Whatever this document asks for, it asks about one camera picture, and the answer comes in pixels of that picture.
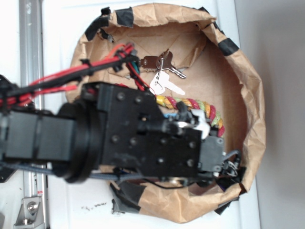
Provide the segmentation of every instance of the colorful rope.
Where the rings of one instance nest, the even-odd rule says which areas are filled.
[[[176,104],[182,101],[185,105],[193,109],[201,109],[205,112],[205,116],[210,119],[210,125],[218,127],[218,137],[224,135],[224,121],[220,117],[220,113],[216,111],[213,105],[209,105],[207,102],[194,99],[180,99],[170,96],[157,95],[157,104],[167,107],[168,109],[177,109]]]

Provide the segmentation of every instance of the silver key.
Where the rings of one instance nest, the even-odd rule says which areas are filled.
[[[181,71],[179,71],[172,65],[172,59],[173,59],[173,54],[172,54],[172,52],[169,52],[167,57],[164,59],[163,69],[168,69],[171,72],[177,74],[179,77],[185,79],[186,75],[184,75]]]

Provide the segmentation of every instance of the key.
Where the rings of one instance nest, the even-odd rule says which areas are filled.
[[[186,75],[184,75],[181,71],[179,71],[178,69],[176,69],[173,65],[172,65],[172,59],[173,59],[173,54],[172,52],[169,52],[166,59],[164,59],[164,63],[163,63],[163,69],[168,69],[171,72],[177,74],[179,77],[181,77],[182,79],[186,78]]]
[[[158,69],[156,66],[158,59],[158,56],[145,56],[141,59],[140,65],[145,69]]]

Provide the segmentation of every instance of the black wire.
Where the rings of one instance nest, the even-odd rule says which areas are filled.
[[[27,87],[23,87],[23,88],[18,88],[13,91],[9,91],[7,93],[7,97],[15,97],[15,96],[20,96],[20,95],[23,95],[26,93],[32,93],[38,89],[46,89],[46,88],[62,86],[71,81],[81,81],[83,76],[89,75],[92,72],[97,72],[97,71],[100,71],[100,70],[103,70],[106,68],[114,67],[117,65],[122,65],[123,63],[131,62],[131,61],[136,61],[137,59],[138,58],[136,56],[127,56],[118,61],[106,63],[106,64],[99,65],[99,66],[89,67],[87,69],[83,69],[83,70],[76,71],[74,73],[67,74],[67,75],[60,77],[58,79],[55,79],[55,80],[50,80],[47,82],[42,82],[42,83],[35,84],[32,86],[27,86]]]
[[[158,185],[156,182],[152,181],[152,180],[149,180],[149,179],[146,179],[146,178],[143,178],[142,180],[145,180],[147,181],[148,183],[151,183],[157,187],[160,187],[160,188],[163,188],[163,189],[177,189],[177,188],[184,188],[184,187],[187,187],[187,186],[180,186],[180,187],[165,187],[165,186],[162,186],[162,185]]]

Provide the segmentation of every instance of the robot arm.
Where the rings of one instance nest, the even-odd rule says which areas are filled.
[[[22,166],[51,162],[50,172],[71,183],[92,176],[91,171],[99,165],[110,165],[122,172],[106,179],[155,177],[161,181],[177,179],[183,185],[210,184],[225,165],[224,140],[217,136],[217,129],[207,125],[204,114],[188,111],[182,102],[177,104],[175,117],[164,117],[155,96],[130,64],[138,61],[133,49],[125,48],[116,56],[117,61],[98,66],[87,62],[82,70],[2,93],[0,163]],[[87,83],[80,98],[64,104],[57,115],[17,106],[20,98],[36,89],[63,85],[108,67],[119,70],[123,62],[131,68],[139,90]],[[132,174],[124,174],[124,169]]]

